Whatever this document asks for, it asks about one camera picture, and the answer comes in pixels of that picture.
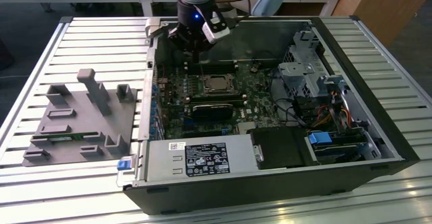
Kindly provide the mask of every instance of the power supply label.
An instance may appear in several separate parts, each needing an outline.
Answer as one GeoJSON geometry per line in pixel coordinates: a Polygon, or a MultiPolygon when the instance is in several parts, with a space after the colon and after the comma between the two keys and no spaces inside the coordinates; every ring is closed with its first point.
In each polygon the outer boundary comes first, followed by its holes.
{"type": "Polygon", "coordinates": [[[185,146],[184,151],[189,177],[229,173],[225,143],[185,146]]]}

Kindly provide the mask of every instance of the gray plastic post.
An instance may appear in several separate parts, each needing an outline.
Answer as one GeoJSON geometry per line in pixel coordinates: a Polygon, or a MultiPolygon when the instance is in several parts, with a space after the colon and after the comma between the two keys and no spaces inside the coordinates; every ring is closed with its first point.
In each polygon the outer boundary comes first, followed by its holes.
{"type": "Polygon", "coordinates": [[[102,155],[102,151],[98,145],[81,146],[80,154],[82,157],[98,157],[102,155]]]}
{"type": "Polygon", "coordinates": [[[117,136],[117,141],[114,142],[113,139],[106,136],[105,143],[102,145],[110,154],[120,155],[125,154],[128,151],[128,144],[124,141],[121,135],[117,136]]]}
{"type": "Polygon", "coordinates": [[[94,81],[94,70],[93,69],[80,69],[78,74],[76,76],[80,83],[82,83],[86,87],[88,93],[93,102],[96,102],[96,106],[102,116],[110,115],[110,108],[106,103],[106,91],[102,86],[94,81]]]}
{"type": "Polygon", "coordinates": [[[46,98],[52,105],[68,105],[64,95],[69,95],[70,92],[64,84],[50,85],[46,92],[46,98]]]}
{"type": "Polygon", "coordinates": [[[133,93],[128,84],[118,84],[116,95],[118,98],[118,102],[133,102],[133,93]]]}
{"type": "Polygon", "coordinates": [[[86,142],[104,142],[105,141],[105,135],[101,132],[98,132],[96,135],[84,136],[82,139],[86,142]]]}
{"type": "Polygon", "coordinates": [[[24,153],[24,158],[28,161],[44,161],[49,158],[50,154],[48,151],[42,149],[33,149],[33,150],[26,150],[24,153]]]}

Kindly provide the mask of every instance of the metal slat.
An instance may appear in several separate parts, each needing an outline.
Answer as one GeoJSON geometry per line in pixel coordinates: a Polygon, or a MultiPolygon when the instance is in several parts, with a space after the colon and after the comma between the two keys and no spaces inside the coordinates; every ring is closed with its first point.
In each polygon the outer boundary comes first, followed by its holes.
{"type": "Polygon", "coordinates": [[[357,25],[352,24],[326,24],[328,29],[358,29],[357,25]]]}
{"type": "Polygon", "coordinates": [[[333,36],[337,42],[348,42],[348,41],[369,41],[369,39],[364,35],[334,35],[333,36]]]}
{"type": "Polygon", "coordinates": [[[393,66],[389,63],[356,63],[353,64],[357,71],[394,71],[393,66]]]}
{"type": "Polygon", "coordinates": [[[70,27],[85,26],[141,26],[145,25],[145,20],[73,20],[70,27]]]}
{"type": "Polygon", "coordinates": [[[405,139],[414,140],[414,139],[432,139],[432,131],[424,131],[424,132],[414,132],[414,133],[405,133],[404,134],[405,139]]]}
{"type": "Polygon", "coordinates": [[[342,49],[346,56],[364,56],[364,55],[380,55],[380,51],[374,48],[368,48],[368,49],[342,49]]]}
{"type": "Polygon", "coordinates": [[[325,25],[329,24],[353,24],[350,18],[321,18],[321,21],[325,25]]]}
{"type": "Polygon", "coordinates": [[[0,166],[21,165],[24,152],[25,151],[5,152],[0,159],[0,166]]]}
{"type": "Polygon", "coordinates": [[[376,89],[372,90],[377,99],[397,99],[397,98],[408,98],[417,97],[417,93],[414,90],[409,88],[397,88],[397,89],[376,89]]]}
{"type": "Polygon", "coordinates": [[[98,55],[98,56],[54,56],[50,61],[50,65],[132,62],[132,61],[145,61],[145,60],[146,60],[146,54],[98,55]]]}
{"type": "Polygon", "coordinates": [[[113,33],[113,32],[145,32],[145,26],[101,26],[101,27],[69,27],[68,33],[113,33]]]}
{"type": "Polygon", "coordinates": [[[146,38],[144,32],[130,33],[66,33],[62,40],[80,40],[80,39],[118,39],[118,38],[146,38]]]}
{"type": "Polygon", "coordinates": [[[402,79],[390,80],[369,80],[365,81],[370,89],[392,88],[392,87],[409,87],[406,81],[402,79]]]}
{"type": "Polygon", "coordinates": [[[384,56],[348,56],[352,63],[386,63],[384,56]]]}
{"type": "Polygon", "coordinates": [[[64,171],[20,174],[20,175],[0,177],[0,185],[66,180],[77,177],[114,175],[116,173],[117,173],[117,168],[114,166],[109,166],[109,167],[98,167],[90,169],[72,169],[64,171]]]}
{"type": "Polygon", "coordinates": [[[117,160],[109,160],[109,161],[78,162],[78,163],[34,166],[34,167],[0,168],[0,176],[21,175],[21,174],[30,174],[30,173],[44,173],[44,172],[52,172],[52,171],[66,171],[66,170],[73,170],[73,169],[90,169],[90,168],[110,167],[110,166],[116,166],[117,162],[118,162],[117,160]]]}
{"type": "Polygon", "coordinates": [[[432,130],[432,119],[406,120],[394,123],[401,133],[432,130]]]}
{"type": "MultiPolygon", "coordinates": [[[[138,80],[142,79],[142,75],[144,75],[144,71],[100,72],[94,75],[94,80],[96,81],[138,80]]],[[[68,82],[77,82],[76,73],[44,75],[40,78],[40,83],[68,83],[68,82]]]]}
{"type": "Polygon", "coordinates": [[[397,109],[388,110],[386,113],[392,120],[410,120],[410,119],[424,119],[432,118],[432,110],[425,109],[397,109]]]}
{"type": "Polygon", "coordinates": [[[370,42],[340,42],[338,45],[342,49],[374,48],[370,42]]]}
{"type": "Polygon", "coordinates": [[[132,200],[122,193],[100,195],[86,198],[46,201],[26,205],[0,208],[4,223],[45,221],[68,217],[98,215],[138,210],[132,200]],[[9,213],[32,213],[30,215],[9,215],[9,213]]]}
{"type": "Polygon", "coordinates": [[[397,71],[381,71],[381,72],[362,72],[360,73],[364,81],[382,80],[382,79],[400,79],[402,76],[397,71]]]}
{"type": "Polygon", "coordinates": [[[61,48],[56,51],[56,56],[77,56],[77,55],[113,55],[146,53],[148,47],[97,47],[97,48],[61,48]]]}
{"type": "Polygon", "coordinates": [[[145,46],[145,39],[93,39],[93,40],[66,40],[61,41],[58,48],[74,47],[108,47],[108,46],[145,46]]]}
{"type": "Polygon", "coordinates": [[[0,204],[10,205],[13,203],[32,202],[36,200],[120,192],[121,188],[116,185],[116,177],[117,176],[113,175],[93,177],[90,179],[82,178],[1,187],[0,204]]]}
{"type": "Polygon", "coordinates": [[[93,18],[73,18],[73,21],[76,20],[84,20],[84,21],[92,21],[92,20],[146,20],[144,17],[93,17],[93,18]]]}
{"type": "Polygon", "coordinates": [[[358,29],[329,29],[329,32],[332,35],[364,35],[364,33],[358,29]]]}
{"type": "Polygon", "coordinates": [[[76,65],[52,65],[48,66],[45,73],[77,73],[82,68],[92,68],[96,73],[106,71],[136,71],[145,70],[146,63],[142,62],[121,62],[121,63],[96,63],[76,65]]]}

